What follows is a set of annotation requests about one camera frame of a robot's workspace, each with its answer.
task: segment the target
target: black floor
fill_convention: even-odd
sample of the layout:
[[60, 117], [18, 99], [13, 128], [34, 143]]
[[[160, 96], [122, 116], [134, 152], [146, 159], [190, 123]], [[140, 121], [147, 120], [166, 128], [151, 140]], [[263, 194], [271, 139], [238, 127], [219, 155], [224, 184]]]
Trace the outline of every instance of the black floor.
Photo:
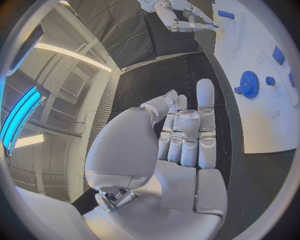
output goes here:
[[[216, 168], [220, 170], [227, 187], [232, 161], [230, 122], [219, 81], [204, 53], [170, 58], [122, 74], [108, 121], [122, 111], [139, 107], [142, 103], [164, 95], [172, 89], [175, 89], [178, 95], [183, 94], [187, 97], [189, 109], [197, 109], [196, 84], [204, 78], [210, 79], [214, 84]], [[161, 134], [164, 122], [163, 119], [154, 126], [157, 138]]]

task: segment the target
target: vent grille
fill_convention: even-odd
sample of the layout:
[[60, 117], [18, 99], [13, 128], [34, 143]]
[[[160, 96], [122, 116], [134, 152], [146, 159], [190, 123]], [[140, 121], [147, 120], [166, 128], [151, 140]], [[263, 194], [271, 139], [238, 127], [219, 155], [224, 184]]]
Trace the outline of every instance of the vent grille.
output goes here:
[[[91, 126], [88, 143], [86, 147], [85, 159], [87, 159], [88, 152], [95, 138], [100, 133], [100, 131], [104, 128], [112, 113], [113, 102], [114, 102], [114, 98], [115, 98], [115, 94], [116, 94], [116, 90], [117, 90], [117, 86], [121, 74], [122, 74], [121, 70], [116, 66], [115, 69], [112, 71], [108, 83], [103, 91], [100, 103], [96, 110], [95, 117]], [[84, 167], [83, 167], [83, 192], [84, 193], [90, 188], [86, 179], [85, 171], [86, 171], [86, 160], [84, 160]]]
[[85, 83], [86, 82], [82, 78], [80, 78], [74, 72], [71, 72], [69, 76], [66, 78], [66, 80], [64, 81], [61, 89], [78, 98]]

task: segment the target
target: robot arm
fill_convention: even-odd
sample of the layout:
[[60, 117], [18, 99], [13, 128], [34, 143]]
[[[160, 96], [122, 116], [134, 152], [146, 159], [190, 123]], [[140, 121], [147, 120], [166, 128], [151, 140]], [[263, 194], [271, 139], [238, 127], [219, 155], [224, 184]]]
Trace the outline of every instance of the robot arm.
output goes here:
[[[198, 32], [214, 30], [213, 21], [198, 7], [187, 0], [138, 0], [141, 7], [148, 12], [156, 12], [163, 24], [171, 32]], [[174, 10], [183, 11], [188, 21], [179, 21]], [[199, 16], [208, 24], [196, 23], [195, 16]]]
[[96, 200], [108, 212], [136, 197], [132, 189], [144, 186], [153, 176], [158, 140], [154, 124], [177, 101], [175, 90], [130, 108], [111, 120], [93, 142], [85, 162], [88, 184], [99, 191]]

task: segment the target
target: blue light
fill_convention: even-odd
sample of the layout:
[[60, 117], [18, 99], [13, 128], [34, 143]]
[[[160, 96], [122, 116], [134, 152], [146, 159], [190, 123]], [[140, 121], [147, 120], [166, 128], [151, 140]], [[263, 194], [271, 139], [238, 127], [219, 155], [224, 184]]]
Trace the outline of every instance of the blue light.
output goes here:
[[19, 135], [24, 127], [24, 125], [27, 123], [28, 119], [31, 117], [31, 115], [35, 112], [35, 110], [38, 108], [38, 106], [41, 104], [42, 99], [40, 98], [39, 100], [37, 100], [37, 102], [30, 108], [30, 110], [27, 112], [27, 114], [25, 115], [25, 117], [23, 117], [23, 120], [21, 121], [21, 123], [19, 124], [19, 126], [17, 127], [17, 130], [14, 133], [14, 136], [12, 138], [12, 141], [10, 143], [9, 146], [9, 150], [8, 150], [8, 154], [10, 156], [12, 156], [15, 145], [17, 143], [17, 140], [19, 138]]
[[10, 114], [7, 116], [7, 119], [1, 129], [0, 132], [0, 138], [3, 140], [3, 137], [8, 129], [8, 126], [10, 125], [12, 119], [16, 115], [17, 111], [20, 109], [20, 107], [23, 105], [23, 103], [26, 102], [26, 100], [36, 91], [36, 87], [33, 87], [30, 89], [20, 100], [19, 102], [14, 106], [14, 108], [11, 110]]
[[41, 97], [42, 96], [40, 92], [36, 91], [26, 102], [24, 102], [19, 111], [15, 114], [3, 139], [3, 145], [6, 147], [6, 149], [9, 147], [11, 139], [15, 135], [16, 129], [21, 123], [22, 119]]

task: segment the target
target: blue cog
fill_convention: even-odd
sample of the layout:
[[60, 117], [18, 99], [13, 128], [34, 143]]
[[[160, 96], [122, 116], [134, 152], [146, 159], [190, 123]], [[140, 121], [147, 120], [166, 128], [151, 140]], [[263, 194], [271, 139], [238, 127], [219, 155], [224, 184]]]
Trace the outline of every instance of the blue cog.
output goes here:
[[258, 76], [253, 71], [245, 71], [240, 79], [240, 89], [246, 98], [255, 98], [260, 90]]

